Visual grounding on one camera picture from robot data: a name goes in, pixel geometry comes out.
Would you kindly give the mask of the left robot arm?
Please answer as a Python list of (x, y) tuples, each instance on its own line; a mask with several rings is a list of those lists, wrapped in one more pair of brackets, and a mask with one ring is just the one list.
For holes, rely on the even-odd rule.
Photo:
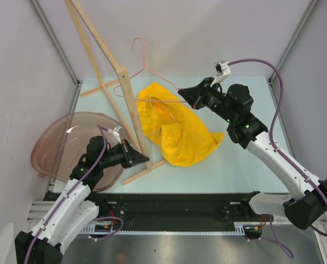
[(70, 179), (50, 210), (29, 231), (15, 238), (17, 263), (61, 263), (69, 245), (92, 221), (107, 217), (109, 207), (90, 199), (104, 170), (120, 165), (124, 169), (146, 163), (149, 157), (136, 151), (127, 140), (109, 147), (105, 136), (90, 138)]

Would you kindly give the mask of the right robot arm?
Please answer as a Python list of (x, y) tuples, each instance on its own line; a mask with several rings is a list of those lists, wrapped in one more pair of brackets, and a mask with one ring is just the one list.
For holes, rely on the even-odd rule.
[(321, 180), (310, 173), (277, 143), (271, 142), (268, 128), (251, 113), (253, 98), (247, 86), (233, 84), (223, 92), (221, 85), (210, 77), (194, 87), (179, 89), (178, 93), (193, 109), (207, 107), (225, 120), (232, 142), (259, 158), (289, 191), (286, 195), (250, 193), (241, 206), (244, 219), (282, 216), (305, 230), (327, 211), (327, 179)]

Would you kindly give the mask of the yellow shorts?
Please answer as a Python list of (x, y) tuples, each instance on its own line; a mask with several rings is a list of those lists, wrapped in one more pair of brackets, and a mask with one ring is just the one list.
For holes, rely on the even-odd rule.
[(211, 133), (193, 110), (157, 82), (138, 93), (136, 105), (145, 137), (173, 166), (202, 162), (224, 140), (224, 133)]

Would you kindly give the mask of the pink wire hanger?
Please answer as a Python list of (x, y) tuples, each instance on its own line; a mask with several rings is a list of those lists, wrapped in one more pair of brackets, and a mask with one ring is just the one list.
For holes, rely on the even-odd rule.
[[(135, 43), (136, 41), (140, 41), (141, 42), (141, 45), (142, 45), (142, 68), (136, 72), (134, 75), (132, 75), (131, 77), (129, 77), (129, 80), (132, 80), (133, 78), (137, 77), (138, 75), (140, 75), (142, 72), (149, 72), (150, 74), (152, 74), (153, 76), (155, 77), (158, 77), (160, 78), (161, 80), (167, 82), (168, 84), (170, 84), (171, 86), (173, 86), (173, 88), (177, 91), (179, 90), (179, 88), (175, 85), (174, 82), (166, 79), (165, 77), (159, 75), (158, 73), (152, 71), (148, 66), (147, 66), (147, 47), (146, 47), (146, 44), (145, 44), (145, 41), (143, 38), (141, 37), (136, 37), (133, 42), (132, 42), (132, 46), (131, 46), (131, 49), (134, 50), (135, 48)], [(124, 98), (124, 95), (120, 95), (118, 92), (117, 92), (117, 88), (119, 88), (120, 85), (117, 85), (115, 88), (114, 88), (114, 94), (117, 96), (117, 97), (121, 97), (121, 98)], [(144, 99), (139, 99), (139, 98), (134, 98), (135, 100), (137, 101), (145, 101), (145, 102), (158, 102), (159, 100), (144, 100)], [(182, 101), (182, 100), (161, 100), (162, 102), (167, 102), (167, 103), (186, 103), (186, 101)]]

